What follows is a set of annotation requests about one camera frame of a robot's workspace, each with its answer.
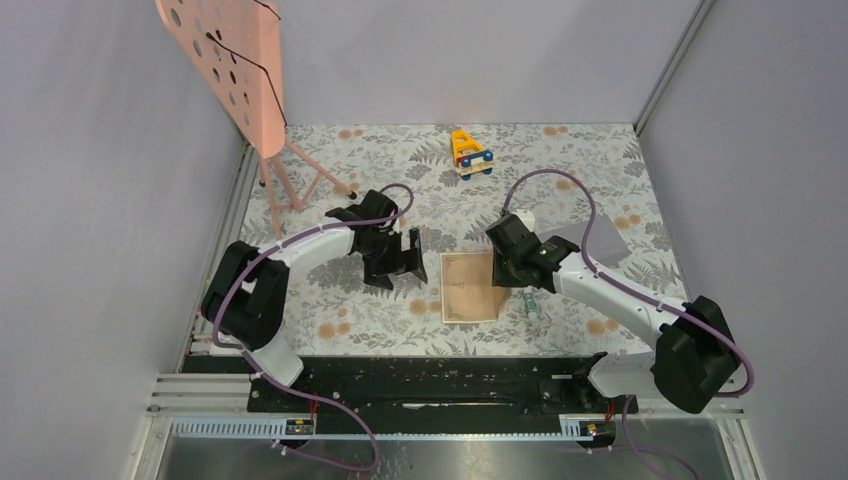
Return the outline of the beige lined letter paper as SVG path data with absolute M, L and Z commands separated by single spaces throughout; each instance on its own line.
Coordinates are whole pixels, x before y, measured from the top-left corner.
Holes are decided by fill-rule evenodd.
M 445 324 L 496 321 L 512 289 L 495 286 L 493 251 L 440 255 L 441 316 Z

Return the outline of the grey lavender envelope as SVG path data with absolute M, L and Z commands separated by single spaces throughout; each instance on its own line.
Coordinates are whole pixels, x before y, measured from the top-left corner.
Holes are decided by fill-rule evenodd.
M 580 246 L 587 227 L 588 221 L 582 221 L 543 230 L 538 232 L 537 235 L 542 242 L 547 241 L 552 236 L 558 236 Z M 607 266 L 615 267 L 632 254 L 613 221 L 607 215 L 595 217 L 587 245 L 589 254 L 595 260 Z

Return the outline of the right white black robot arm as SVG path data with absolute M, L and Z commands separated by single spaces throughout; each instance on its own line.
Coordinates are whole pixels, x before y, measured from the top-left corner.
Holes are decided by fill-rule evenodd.
M 720 306 L 656 292 L 597 264 L 581 247 L 558 236 L 545 241 L 515 214 L 490 225 L 493 282 L 534 287 L 581 302 L 618 322 L 649 346 L 638 354 L 606 354 L 573 386 L 575 402 L 597 412 L 612 398 L 663 398 L 699 414 L 740 367 L 740 354 Z

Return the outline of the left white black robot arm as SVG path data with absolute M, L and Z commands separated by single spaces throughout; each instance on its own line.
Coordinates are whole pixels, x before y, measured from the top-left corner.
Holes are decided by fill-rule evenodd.
M 370 190 L 358 204 L 327 211 L 315 226 L 266 247 L 237 240 L 225 250 L 201 301 L 213 342 L 235 349 L 269 380 L 272 398 L 288 411 L 309 401 L 304 369 L 281 329 L 292 280 L 343 257 L 362 261 L 363 282 L 392 290 L 396 275 L 426 283 L 421 232 L 401 232 L 405 214 L 385 192 Z

